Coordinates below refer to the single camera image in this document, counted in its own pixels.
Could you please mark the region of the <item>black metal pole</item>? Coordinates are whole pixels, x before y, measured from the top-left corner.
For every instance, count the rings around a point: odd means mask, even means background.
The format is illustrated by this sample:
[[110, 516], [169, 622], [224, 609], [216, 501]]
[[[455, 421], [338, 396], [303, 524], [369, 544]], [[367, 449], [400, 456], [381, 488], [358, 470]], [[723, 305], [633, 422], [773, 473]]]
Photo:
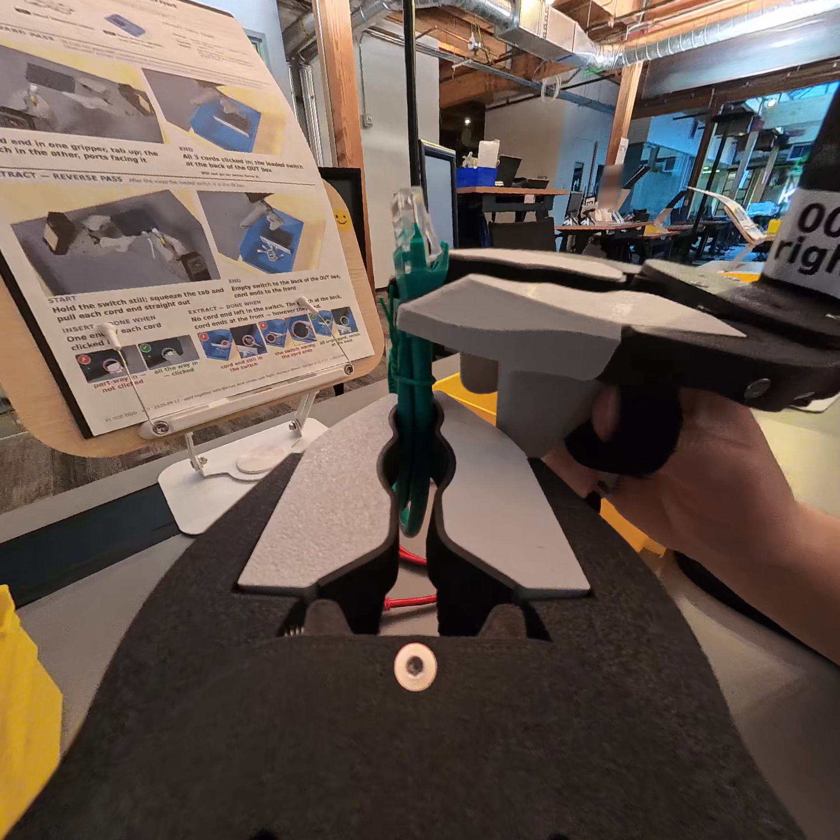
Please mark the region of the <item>black metal pole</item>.
[[404, 67], [406, 76], [406, 126], [408, 137], [409, 177], [412, 186], [421, 186], [422, 170], [417, 110], [416, 80], [416, 6], [414, 1], [402, 1]]

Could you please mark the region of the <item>grey standing panel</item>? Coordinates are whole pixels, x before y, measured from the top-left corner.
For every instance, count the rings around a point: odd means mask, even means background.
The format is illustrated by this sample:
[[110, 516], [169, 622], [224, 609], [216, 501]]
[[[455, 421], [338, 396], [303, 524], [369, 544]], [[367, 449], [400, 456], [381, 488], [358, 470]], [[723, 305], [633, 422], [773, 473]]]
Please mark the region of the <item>grey standing panel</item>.
[[427, 213], [434, 231], [449, 249], [455, 249], [458, 246], [456, 152], [420, 140], [419, 160]]

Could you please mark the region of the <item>person's right hand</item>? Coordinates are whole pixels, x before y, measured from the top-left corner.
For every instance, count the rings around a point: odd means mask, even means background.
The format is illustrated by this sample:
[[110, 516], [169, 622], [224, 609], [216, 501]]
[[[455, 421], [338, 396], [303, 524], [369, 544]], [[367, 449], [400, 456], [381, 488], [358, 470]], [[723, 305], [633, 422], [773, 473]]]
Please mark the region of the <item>person's right hand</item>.
[[543, 462], [579, 496], [607, 499], [649, 538], [694, 560], [767, 554], [786, 537], [798, 503], [758, 421], [710, 392], [682, 389], [679, 404], [677, 447], [650, 476], [609, 481], [563, 444]]

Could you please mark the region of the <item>black framed panel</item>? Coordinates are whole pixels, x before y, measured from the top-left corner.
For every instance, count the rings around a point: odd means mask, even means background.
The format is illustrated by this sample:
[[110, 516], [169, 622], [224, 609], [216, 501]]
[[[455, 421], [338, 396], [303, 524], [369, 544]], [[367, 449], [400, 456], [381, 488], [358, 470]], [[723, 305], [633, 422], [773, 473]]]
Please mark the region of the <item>black framed panel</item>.
[[341, 196], [349, 211], [364, 266], [368, 266], [368, 250], [364, 232], [364, 192], [361, 182], [361, 169], [357, 167], [320, 166], [321, 178]]

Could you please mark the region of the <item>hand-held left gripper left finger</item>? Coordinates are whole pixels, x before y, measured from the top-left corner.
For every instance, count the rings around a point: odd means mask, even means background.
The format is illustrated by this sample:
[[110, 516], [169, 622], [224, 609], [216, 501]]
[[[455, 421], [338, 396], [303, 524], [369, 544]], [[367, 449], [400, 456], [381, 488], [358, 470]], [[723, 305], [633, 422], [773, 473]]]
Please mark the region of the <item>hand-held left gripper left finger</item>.
[[238, 578], [246, 592], [336, 602], [355, 634], [378, 634], [400, 561], [392, 476], [396, 396], [311, 443]]

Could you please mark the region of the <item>metal ceiling duct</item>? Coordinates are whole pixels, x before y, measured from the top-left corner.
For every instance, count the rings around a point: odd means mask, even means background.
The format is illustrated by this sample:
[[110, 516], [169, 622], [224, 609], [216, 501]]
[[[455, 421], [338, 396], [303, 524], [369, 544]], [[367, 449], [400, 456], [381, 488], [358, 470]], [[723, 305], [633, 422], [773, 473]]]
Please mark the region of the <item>metal ceiling duct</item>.
[[687, 31], [615, 44], [594, 42], [579, 23], [552, 7], [550, 2], [428, 1], [415, 2], [415, 7], [452, 7], [491, 25], [495, 36], [506, 44], [542, 60], [612, 71], [798, 25], [838, 11], [839, 2], [797, 1], [773, 6], [749, 2], [742, 14], [720, 19], [707, 16]]

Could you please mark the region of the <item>yellow plastic bin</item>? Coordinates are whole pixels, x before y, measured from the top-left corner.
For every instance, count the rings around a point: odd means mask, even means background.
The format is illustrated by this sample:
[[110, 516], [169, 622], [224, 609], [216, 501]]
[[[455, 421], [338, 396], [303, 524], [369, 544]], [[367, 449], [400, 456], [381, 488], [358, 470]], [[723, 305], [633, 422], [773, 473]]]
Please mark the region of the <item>yellow plastic bin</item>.
[[[468, 391], [456, 373], [439, 380], [434, 385], [434, 391], [445, 393], [454, 398], [457, 402], [468, 408], [471, 412], [495, 426], [497, 421], [497, 393], [476, 394]], [[623, 518], [614, 508], [612, 503], [602, 500], [600, 513], [602, 518], [608, 522], [627, 541], [633, 550], [638, 553], [648, 552], [658, 558], [666, 554], [666, 548], [649, 538], [629, 521]]]
[[1, 837], [44, 789], [60, 761], [62, 695], [1, 587]]

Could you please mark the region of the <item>wooden standing desk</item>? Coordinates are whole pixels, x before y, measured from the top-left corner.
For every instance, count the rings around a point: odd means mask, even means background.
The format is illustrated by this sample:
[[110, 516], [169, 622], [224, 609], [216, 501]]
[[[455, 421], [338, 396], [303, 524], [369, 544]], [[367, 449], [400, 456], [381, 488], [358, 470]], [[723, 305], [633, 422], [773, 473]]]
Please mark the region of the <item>wooden standing desk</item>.
[[524, 222], [528, 214], [541, 221], [551, 215], [555, 197], [569, 195], [567, 190], [548, 188], [460, 186], [456, 189], [458, 225], [474, 226], [480, 215], [499, 213], [514, 213], [518, 223]]

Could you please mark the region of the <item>wooden post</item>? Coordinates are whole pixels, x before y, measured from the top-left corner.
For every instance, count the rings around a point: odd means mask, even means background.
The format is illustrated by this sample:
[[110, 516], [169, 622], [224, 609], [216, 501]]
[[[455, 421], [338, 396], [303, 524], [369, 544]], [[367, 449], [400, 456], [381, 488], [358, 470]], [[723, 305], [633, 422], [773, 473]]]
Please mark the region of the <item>wooden post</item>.
[[328, 101], [333, 158], [340, 167], [355, 168], [360, 171], [365, 265], [371, 289], [375, 291], [350, 2], [314, 1], [312, 11], [322, 69], [322, 84]]

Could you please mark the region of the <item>printed instruction sheet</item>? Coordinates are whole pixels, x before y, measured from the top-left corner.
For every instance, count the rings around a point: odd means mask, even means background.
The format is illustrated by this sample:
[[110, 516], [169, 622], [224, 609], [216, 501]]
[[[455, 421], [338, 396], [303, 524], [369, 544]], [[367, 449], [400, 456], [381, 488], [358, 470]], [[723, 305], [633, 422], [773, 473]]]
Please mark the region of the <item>printed instruction sheet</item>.
[[73, 455], [369, 372], [351, 223], [236, 18], [2, 2], [2, 388]]

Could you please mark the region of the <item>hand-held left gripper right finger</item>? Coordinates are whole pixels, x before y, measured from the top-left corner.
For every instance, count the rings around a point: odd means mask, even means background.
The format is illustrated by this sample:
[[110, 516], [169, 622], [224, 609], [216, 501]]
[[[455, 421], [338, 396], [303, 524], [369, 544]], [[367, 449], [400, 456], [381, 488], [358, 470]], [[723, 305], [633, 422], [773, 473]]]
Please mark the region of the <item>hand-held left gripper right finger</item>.
[[590, 583], [527, 456], [452, 396], [434, 393], [437, 535], [525, 600], [583, 597]]

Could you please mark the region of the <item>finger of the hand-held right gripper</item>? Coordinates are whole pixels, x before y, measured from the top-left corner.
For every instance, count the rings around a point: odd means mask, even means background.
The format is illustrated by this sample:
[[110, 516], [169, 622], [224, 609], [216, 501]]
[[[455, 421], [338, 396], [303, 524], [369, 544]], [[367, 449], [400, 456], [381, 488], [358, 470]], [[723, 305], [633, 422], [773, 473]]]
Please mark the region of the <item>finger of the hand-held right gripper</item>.
[[646, 292], [587, 291], [468, 275], [403, 303], [397, 327], [513, 371], [588, 382], [604, 372], [625, 327], [744, 338], [714, 316]]
[[449, 253], [445, 284], [468, 275], [558, 286], [625, 286], [641, 266], [548, 250], [458, 248]]

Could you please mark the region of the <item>black office chair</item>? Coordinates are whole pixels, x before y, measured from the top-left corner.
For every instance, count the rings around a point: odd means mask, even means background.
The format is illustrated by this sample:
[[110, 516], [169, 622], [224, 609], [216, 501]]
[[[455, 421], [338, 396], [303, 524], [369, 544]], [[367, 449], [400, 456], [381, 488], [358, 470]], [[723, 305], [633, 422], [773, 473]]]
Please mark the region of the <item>black office chair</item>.
[[551, 216], [527, 222], [490, 223], [490, 246], [494, 249], [557, 251]]

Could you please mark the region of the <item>black flat panel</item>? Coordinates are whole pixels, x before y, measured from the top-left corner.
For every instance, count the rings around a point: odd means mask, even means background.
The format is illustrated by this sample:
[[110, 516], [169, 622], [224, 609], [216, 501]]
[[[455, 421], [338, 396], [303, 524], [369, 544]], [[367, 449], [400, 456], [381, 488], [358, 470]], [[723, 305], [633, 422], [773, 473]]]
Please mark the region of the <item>black flat panel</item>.
[[1, 584], [23, 606], [179, 534], [161, 489], [147, 487], [3, 542]]

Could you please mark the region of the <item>white sheet on stand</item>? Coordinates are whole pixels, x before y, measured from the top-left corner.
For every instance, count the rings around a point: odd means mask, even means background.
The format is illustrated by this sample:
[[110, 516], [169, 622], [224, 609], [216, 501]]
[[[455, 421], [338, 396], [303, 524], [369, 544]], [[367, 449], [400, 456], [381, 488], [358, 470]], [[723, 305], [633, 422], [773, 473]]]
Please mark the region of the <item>white sheet on stand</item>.
[[740, 235], [749, 245], [759, 245], [768, 240], [767, 232], [753, 222], [746, 209], [734, 199], [721, 193], [701, 189], [696, 186], [688, 187], [691, 191], [718, 200], [724, 211], [734, 224]]

